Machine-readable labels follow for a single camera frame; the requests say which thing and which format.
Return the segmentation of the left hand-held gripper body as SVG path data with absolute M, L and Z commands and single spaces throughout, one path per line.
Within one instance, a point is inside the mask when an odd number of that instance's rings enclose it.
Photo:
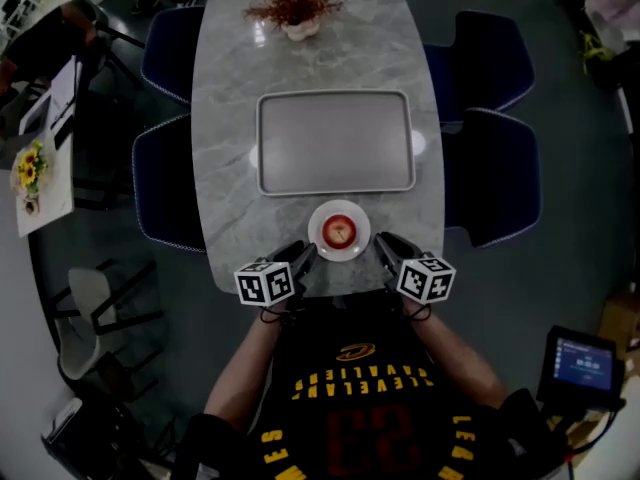
M 236 291 L 242 305 L 269 308 L 287 299 L 300 298 L 305 291 L 295 282 L 291 263 L 269 263 L 260 257 L 234 272 Z

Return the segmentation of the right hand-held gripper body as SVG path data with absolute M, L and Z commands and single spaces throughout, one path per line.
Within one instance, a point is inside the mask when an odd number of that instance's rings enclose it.
M 385 283 L 388 290 L 419 304 L 448 299 L 456 269 L 431 252 L 418 259 L 405 259 L 396 276 Z

